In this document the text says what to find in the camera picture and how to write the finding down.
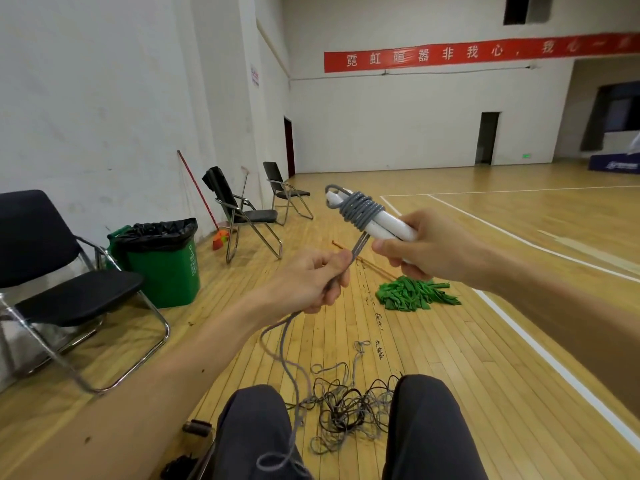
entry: chair backrest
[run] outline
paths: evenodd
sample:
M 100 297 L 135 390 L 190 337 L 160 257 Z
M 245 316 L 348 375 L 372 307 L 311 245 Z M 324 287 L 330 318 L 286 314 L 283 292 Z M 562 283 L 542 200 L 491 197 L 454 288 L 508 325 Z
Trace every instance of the chair backrest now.
M 76 259 L 80 250 L 42 190 L 0 194 L 0 288 L 52 273 Z
M 204 174 L 204 177 L 202 177 L 202 181 L 210 188 L 210 190 L 213 190 L 220 202 L 233 205 L 234 207 L 238 206 L 238 202 L 234 197 L 234 193 L 231 192 L 231 187 L 229 187 L 225 174 L 222 173 L 219 166 L 209 168 Z M 231 222 L 231 212 L 233 209 L 223 205 L 222 210 L 225 211 L 225 215 L 229 219 L 229 222 Z
M 276 162 L 262 162 L 262 166 L 264 167 L 264 171 L 267 174 L 267 178 L 269 180 L 276 180 L 277 182 L 284 182 L 282 179 L 282 175 L 280 174 L 280 170 L 278 169 L 278 164 Z M 280 184 L 275 184 L 270 182 L 271 190 L 273 193 L 281 192 L 284 190 L 284 186 Z

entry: black chair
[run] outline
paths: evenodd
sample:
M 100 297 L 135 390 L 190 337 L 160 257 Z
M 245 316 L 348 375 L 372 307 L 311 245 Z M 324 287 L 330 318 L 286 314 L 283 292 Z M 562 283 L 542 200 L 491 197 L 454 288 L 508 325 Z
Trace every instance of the black chair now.
M 216 194 L 216 202 L 218 202 L 222 209 L 225 211 L 225 215 L 229 220 L 229 239 L 227 242 L 227 263 L 231 262 L 231 259 L 236 255 L 236 250 L 238 247 L 238 241 L 240 240 L 240 226 L 244 224 L 249 224 L 251 228 L 255 231 L 256 234 L 260 237 L 260 239 L 265 243 L 265 245 L 269 248 L 269 250 L 276 256 L 278 259 L 282 259 L 282 241 L 277 236 L 277 234 L 273 231 L 273 229 L 269 226 L 269 224 L 274 224 L 278 220 L 278 212 L 273 209 L 266 210 L 256 210 L 253 204 L 249 201 L 249 199 L 245 197 L 241 197 L 238 195 L 234 195 L 231 192 L 231 188 L 227 183 L 227 179 L 225 178 L 220 167 L 212 167 L 207 170 L 202 177 L 202 181 Z M 252 210 L 244 210 L 244 206 L 248 205 L 252 208 Z M 275 249 L 268 243 L 268 241 L 264 238 L 264 236 L 258 231 L 255 224 L 264 224 L 269 229 L 269 232 L 276 238 L 280 248 L 276 252 Z M 233 253 L 231 252 L 231 240 L 234 235 L 234 225 L 236 226 L 236 243 L 234 245 Z
M 96 269 L 79 242 L 95 250 L 97 263 L 104 258 L 114 269 Z M 0 292 L 0 320 L 18 323 L 49 355 L 48 359 L 29 373 L 53 360 L 66 369 L 82 389 L 91 394 L 102 394 L 116 387 L 164 345 L 170 334 L 169 323 L 140 291 L 144 278 L 138 273 L 122 271 L 105 249 L 73 235 L 43 191 L 0 194 L 0 289 L 18 286 L 49 274 L 69 265 L 78 256 L 89 268 L 89 272 L 16 305 L 7 303 L 6 295 Z M 164 337 L 110 386 L 93 387 L 62 355 L 96 334 L 104 315 L 136 293 L 163 324 Z M 90 322 L 97 322 L 92 330 L 76 337 L 59 350 L 53 348 L 34 327 L 35 324 L 76 327 Z M 4 343 L 0 346 L 6 346 L 6 339 L 2 339 Z M 4 350 L 4 356 L 9 358 L 9 368 L 15 372 L 15 364 L 8 349 Z
M 264 167 L 264 171 L 267 174 L 267 181 L 271 184 L 271 190 L 273 191 L 273 199 L 271 199 L 271 208 L 272 209 L 275 209 L 276 207 L 287 208 L 287 211 L 284 213 L 284 221 L 282 222 L 282 224 L 280 224 L 279 222 L 276 222 L 276 223 L 280 224 L 281 226 L 284 226 L 284 224 L 287 222 L 287 216 L 289 215 L 289 205 L 291 205 L 295 209 L 295 211 L 298 213 L 300 217 L 313 219 L 314 218 L 313 213 L 311 213 L 311 210 L 309 210 L 307 203 L 304 201 L 304 199 L 302 199 L 302 197 L 309 197 L 311 193 L 305 190 L 298 190 L 293 185 L 286 183 L 282 179 L 282 175 L 280 174 L 280 170 L 278 169 L 278 164 L 276 162 L 262 162 L 262 166 Z M 286 200 L 287 204 L 274 205 L 276 201 L 276 197 Z M 291 201 L 292 197 L 298 197 L 300 199 L 300 201 L 302 202 L 302 205 L 305 206 L 305 208 L 307 209 L 307 212 L 309 213 L 308 216 L 300 213 L 298 208 Z

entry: green mop head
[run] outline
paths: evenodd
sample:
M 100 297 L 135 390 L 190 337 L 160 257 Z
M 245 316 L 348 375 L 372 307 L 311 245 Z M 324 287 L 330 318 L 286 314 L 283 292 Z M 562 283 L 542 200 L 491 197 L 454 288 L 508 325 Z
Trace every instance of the green mop head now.
M 431 308 L 429 303 L 462 305 L 458 298 L 439 288 L 449 288 L 449 283 L 424 282 L 401 276 L 394 282 L 381 284 L 376 297 L 386 309 L 400 312 L 414 312 L 418 308 L 428 310 Z

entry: forearm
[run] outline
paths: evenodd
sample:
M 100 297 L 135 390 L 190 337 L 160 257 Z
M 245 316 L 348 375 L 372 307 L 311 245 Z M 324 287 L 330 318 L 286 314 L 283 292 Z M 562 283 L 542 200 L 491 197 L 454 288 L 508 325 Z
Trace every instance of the forearm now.
M 188 414 L 256 331 L 256 314 L 268 314 L 268 307 L 258 290 L 210 318 L 176 348 L 92 400 L 13 477 L 147 478 Z
M 640 416 L 640 317 L 504 255 L 486 282 Z

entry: black garbage bag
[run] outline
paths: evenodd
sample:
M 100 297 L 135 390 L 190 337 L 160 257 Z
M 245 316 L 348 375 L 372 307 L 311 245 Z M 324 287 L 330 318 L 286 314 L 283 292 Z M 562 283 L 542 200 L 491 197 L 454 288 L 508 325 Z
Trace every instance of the black garbage bag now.
M 130 253 L 178 251 L 187 245 L 197 230 L 195 217 L 183 221 L 135 224 L 117 235 L 115 243 L 119 250 Z

